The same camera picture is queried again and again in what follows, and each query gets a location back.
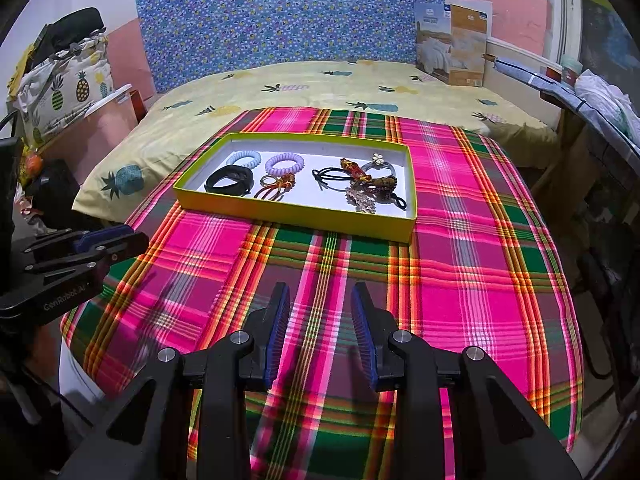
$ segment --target quilt packaging box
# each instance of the quilt packaging box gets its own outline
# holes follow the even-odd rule
[[[449,4],[415,4],[416,65],[454,86],[482,86],[484,12]]]
[[[214,171],[226,166],[227,159],[243,151],[258,152],[260,164],[252,169],[254,184],[245,196],[229,196],[206,192],[204,184]],[[294,186],[282,194],[278,202],[253,198],[262,187],[265,163],[278,153],[297,153],[305,161],[295,174]],[[397,196],[406,201],[403,210],[393,201],[376,200],[375,213],[357,212],[345,193],[349,182],[327,181],[321,187],[312,170],[340,168],[342,158],[360,166],[372,161],[374,153],[393,166],[398,181]],[[281,162],[276,168],[292,166]],[[390,174],[387,168],[373,167],[367,174],[373,178]],[[220,181],[225,186],[232,181]],[[360,139],[316,134],[259,133],[226,134],[196,160],[174,184],[174,191],[184,209],[227,216],[249,218],[350,235],[381,238],[409,243],[414,230],[417,207],[415,178],[411,155],[404,144],[384,140]]]

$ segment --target pink wall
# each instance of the pink wall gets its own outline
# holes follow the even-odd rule
[[[494,4],[492,36],[542,56],[547,0],[489,0]]]
[[[131,83],[143,100],[156,94],[137,18],[109,33],[107,56],[116,88]]]

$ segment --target black bag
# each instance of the black bag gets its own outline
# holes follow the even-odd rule
[[[72,43],[88,38],[96,30],[104,31],[100,12],[95,7],[76,10],[51,25],[45,25],[35,42],[35,49],[27,60],[25,73],[49,56],[66,50]]]
[[[98,219],[71,209],[78,191],[80,186],[65,161],[53,160],[45,162],[42,172],[24,194],[33,197],[33,207],[42,211],[42,221],[51,229],[102,229]]]

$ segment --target black hair band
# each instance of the black hair band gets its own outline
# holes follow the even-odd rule
[[[395,193],[392,193],[391,195],[389,195],[389,197],[396,202],[396,205],[402,209],[402,211],[406,210],[406,200],[404,198],[400,198],[398,195],[396,195]]]
[[[344,173],[345,176],[341,175],[330,175],[329,171],[339,171],[340,173]],[[343,170],[342,168],[322,168],[322,170],[312,170],[311,174],[314,176],[314,179],[318,181],[318,183],[323,180],[353,180],[353,177],[347,170]]]
[[[215,185],[223,178],[230,178],[235,180],[235,184],[229,184],[229,186]],[[243,166],[235,166],[229,164],[223,166],[219,170],[214,171],[209,175],[204,189],[207,193],[218,193],[220,195],[242,196],[251,191],[254,186],[254,172]]]

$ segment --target braided keychain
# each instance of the braided keychain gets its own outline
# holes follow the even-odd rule
[[[273,182],[268,184],[268,179],[273,179]],[[254,198],[260,198],[261,200],[271,200],[273,202],[278,199],[281,200],[282,195],[289,189],[294,187],[295,184],[296,177],[293,173],[285,173],[283,176],[279,177],[265,175],[260,179],[260,185],[262,186],[262,189],[254,195]],[[275,191],[276,194],[271,198],[267,198],[273,191]]]

